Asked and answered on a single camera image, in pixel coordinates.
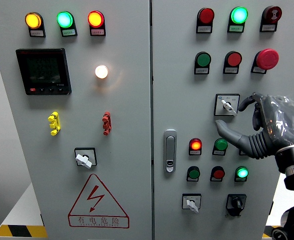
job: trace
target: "glowing white light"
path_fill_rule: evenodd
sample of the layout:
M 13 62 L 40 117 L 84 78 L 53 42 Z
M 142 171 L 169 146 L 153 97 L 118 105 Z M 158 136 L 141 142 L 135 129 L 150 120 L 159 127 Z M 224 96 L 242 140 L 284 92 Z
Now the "glowing white light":
M 96 76 L 100 79 L 104 79 L 108 75 L 108 68 L 105 65 L 99 65 L 96 67 Z

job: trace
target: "white switch handle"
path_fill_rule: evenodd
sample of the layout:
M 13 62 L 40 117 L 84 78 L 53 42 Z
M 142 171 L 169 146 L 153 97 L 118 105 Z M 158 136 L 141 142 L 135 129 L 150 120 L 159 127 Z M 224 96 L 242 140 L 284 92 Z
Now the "white switch handle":
M 89 168 L 91 168 L 92 163 L 88 159 L 89 159 L 88 157 L 82 156 L 80 154 L 78 154 L 77 157 L 76 157 L 76 161 L 77 161 L 78 164 L 81 164 L 84 167 L 89 169 Z
M 190 208 L 191 211 L 193 211 L 195 214 L 199 213 L 199 209 L 195 205 L 194 201 L 187 200 L 187 206 Z
M 225 110 L 227 110 L 228 112 L 231 112 L 233 116 L 236 116 L 237 113 L 236 111 L 234 110 L 234 108 L 231 106 L 230 103 L 224 101 L 224 100 L 221 100 L 222 104 L 223 104 L 223 107 L 225 108 Z

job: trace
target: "gray robotic glove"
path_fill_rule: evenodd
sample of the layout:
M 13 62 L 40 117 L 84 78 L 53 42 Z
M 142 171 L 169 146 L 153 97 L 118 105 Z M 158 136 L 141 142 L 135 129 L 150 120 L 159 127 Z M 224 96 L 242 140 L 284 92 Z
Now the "gray robotic glove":
M 294 190 L 294 101 L 285 96 L 254 92 L 238 110 L 242 112 L 253 103 L 253 128 L 256 131 L 263 128 L 260 133 L 246 136 L 228 128 L 224 121 L 216 120 L 218 133 L 251 158 L 274 155 L 279 172 L 287 176 L 286 188 Z

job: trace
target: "yellow black hazard stripe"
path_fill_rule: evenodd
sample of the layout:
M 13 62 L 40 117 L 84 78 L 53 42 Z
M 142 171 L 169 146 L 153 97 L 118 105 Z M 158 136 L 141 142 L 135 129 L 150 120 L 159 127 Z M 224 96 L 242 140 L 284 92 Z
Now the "yellow black hazard stripe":
M 0 237 L 47 238 L 44 226 L 1 225 Z
M 272 238 L 272 231 L 273 231 L 273 229 L 276 229 L 278 227 L 280 227 L 280 226 L 266 226 L 262 238 L 263 239 Z

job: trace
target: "push button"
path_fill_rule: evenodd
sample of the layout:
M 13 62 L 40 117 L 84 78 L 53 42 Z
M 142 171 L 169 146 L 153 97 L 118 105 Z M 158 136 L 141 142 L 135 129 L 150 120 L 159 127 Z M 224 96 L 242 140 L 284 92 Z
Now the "push button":
M 279 54 L 276 50 L 267 48 L 257 53 L 252 65 L 251 72 L 266 74 L 267 70 L 273 69 L 279 62 Z

